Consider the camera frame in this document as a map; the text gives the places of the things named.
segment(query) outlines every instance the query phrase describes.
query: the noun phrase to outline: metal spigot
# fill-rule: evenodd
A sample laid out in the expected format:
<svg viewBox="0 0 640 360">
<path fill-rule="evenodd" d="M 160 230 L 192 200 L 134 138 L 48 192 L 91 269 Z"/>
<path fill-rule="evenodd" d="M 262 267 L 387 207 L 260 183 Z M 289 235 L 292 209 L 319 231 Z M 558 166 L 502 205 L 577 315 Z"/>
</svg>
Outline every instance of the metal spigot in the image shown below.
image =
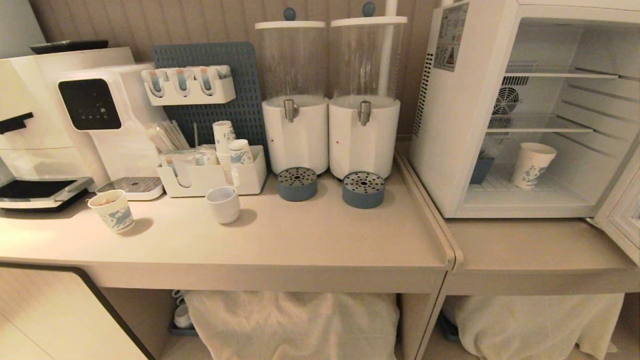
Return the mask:
<svg viewBox="0 0 640 360">
<path fill-rule="evenodd" d="M 358 107 L 358 118 L 360 119 L 360 125 L 366 126 L 371 116 L 371 101 L 360 101 Z"/>
<path fill-rule="evenodd" d="M 293 122 L 293 119 L 298 117 L 300 114 L 300 109 L 293 99 L 286 99 L 284 101 L 284 117 L 287 118 L 289 122 Z"/>
</svg>

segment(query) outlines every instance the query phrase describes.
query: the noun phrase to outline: white pole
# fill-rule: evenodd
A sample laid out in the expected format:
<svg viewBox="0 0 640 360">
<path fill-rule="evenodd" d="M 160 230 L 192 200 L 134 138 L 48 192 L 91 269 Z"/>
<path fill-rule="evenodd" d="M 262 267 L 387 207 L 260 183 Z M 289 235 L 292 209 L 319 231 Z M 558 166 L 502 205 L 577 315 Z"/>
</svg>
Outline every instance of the white pole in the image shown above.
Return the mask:
<svg viewBox="0 0 640 360">
<path fill-rule="evenodd" d="M 397 0 L 387 0 L 385 3 L 385 16 L 396 16 L 398 10 Z M 378 74 L 378 95 L 387 96 L 389 86 L 389 65 L 391 64 L 391 46 L 394 41 L 394 26 L 385 28 L 382 38 L 382 54 L 380 60 L 380 73 Z"/>
</svg>

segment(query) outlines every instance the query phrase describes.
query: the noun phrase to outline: white towel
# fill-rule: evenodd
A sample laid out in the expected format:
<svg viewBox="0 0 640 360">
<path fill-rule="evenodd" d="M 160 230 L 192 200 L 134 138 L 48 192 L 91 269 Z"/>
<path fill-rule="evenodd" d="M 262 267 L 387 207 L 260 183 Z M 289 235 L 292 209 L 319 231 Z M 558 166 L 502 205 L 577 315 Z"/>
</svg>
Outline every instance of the white towel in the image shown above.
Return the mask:
<svg viewBox="0 0 640 360">
<path fill-rule="evenodd" d="M 624 294 L 447 297 L 462 345 L 487 360 L 564 360 L 577 343 L 604 360 Z"/>
<path fill-rule="evenodd" d="M 396 360 L 395 294 L 187 291 L 214 360 Z"/>
</svg>

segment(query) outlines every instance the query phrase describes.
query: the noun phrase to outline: sticker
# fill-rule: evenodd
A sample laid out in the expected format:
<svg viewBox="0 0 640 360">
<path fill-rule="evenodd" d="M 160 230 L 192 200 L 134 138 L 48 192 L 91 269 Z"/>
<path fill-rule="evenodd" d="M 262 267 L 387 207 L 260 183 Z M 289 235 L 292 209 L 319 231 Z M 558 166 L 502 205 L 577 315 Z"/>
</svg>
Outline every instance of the sticker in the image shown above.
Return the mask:
<svg viewBox="0 0 640 360">
<path fill-rule="evenodd" d="M 448 8 L 442 12 L 433 67 L 451 72 L 456 70 L 468 9 L 469 4 L 467 3 Z"/>
</svg>

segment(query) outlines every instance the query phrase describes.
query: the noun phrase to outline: pegboard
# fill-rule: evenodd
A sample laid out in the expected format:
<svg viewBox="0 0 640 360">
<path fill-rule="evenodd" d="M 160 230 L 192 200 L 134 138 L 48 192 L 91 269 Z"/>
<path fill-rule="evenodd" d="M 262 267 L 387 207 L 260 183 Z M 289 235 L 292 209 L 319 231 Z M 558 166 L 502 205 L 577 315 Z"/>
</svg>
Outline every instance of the pegboard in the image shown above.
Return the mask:
<svg viewBox="0 0 640 360">
<path fill-rule="evenodd" d="M 194 146 L 193 123 L 198 126 L 198 142 L 214 143 L 211 125 L 229 120 L 238 139 L 262 145 L 268 159 L 266 132 L 262 116 L 262 96 L 255 57 L 249 42 L 160 45 L 153 48 L 156 68 L 229 65 L 236 98 L 226 104 L 163 106 L 170 120 L 176 120 L 190 146 Z"/>
</svg>

